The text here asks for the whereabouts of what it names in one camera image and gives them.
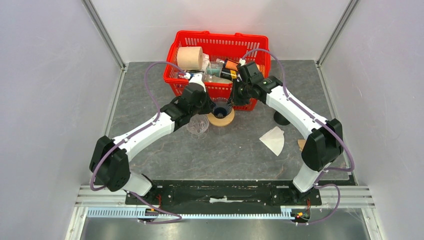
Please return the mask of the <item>round wooden dripper holder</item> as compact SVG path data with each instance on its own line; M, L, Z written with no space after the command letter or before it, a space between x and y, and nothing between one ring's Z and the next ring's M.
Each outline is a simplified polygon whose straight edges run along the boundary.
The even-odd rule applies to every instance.
M206 116L209 123L212 124L213 126L226 127L233 122L233 120L235 119L235 115L236 115L235 111L232 109L232 112L228 116L222 119L216 118L212 113L209 113Z

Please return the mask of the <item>white paper coffee filter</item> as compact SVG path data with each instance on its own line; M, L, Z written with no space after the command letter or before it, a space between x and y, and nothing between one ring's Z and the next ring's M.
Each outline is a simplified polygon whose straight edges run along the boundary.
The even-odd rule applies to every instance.
M259 140L276 156L279 156L285 144L284 133L285 132L281 128L275 126L273 129L262 135Z

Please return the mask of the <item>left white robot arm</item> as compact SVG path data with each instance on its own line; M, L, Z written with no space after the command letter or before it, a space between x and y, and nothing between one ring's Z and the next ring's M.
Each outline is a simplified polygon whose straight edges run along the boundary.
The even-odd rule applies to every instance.
M149 121L115 138L100 137L89 164L90 188L127 190L136 193L144 204L152 204L157 198L153 182L144 174L132 173L130 161L158 139L187 125L193 116L209 114L213 107L204 84L190 82L182 95L164 105Z

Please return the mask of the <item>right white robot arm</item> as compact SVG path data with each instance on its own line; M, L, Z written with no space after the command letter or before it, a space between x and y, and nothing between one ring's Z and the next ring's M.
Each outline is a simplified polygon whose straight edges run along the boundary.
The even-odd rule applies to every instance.
M231 101L241 105L250 99L261 101L291 123L306 140L303 164L291 183L289 200L300 205L309 198L309 190L321 172L344 151L340 141L343 127L337 119L327 120L301 103L275 76L264 77L256 63L240 60L238 77L233 80Z

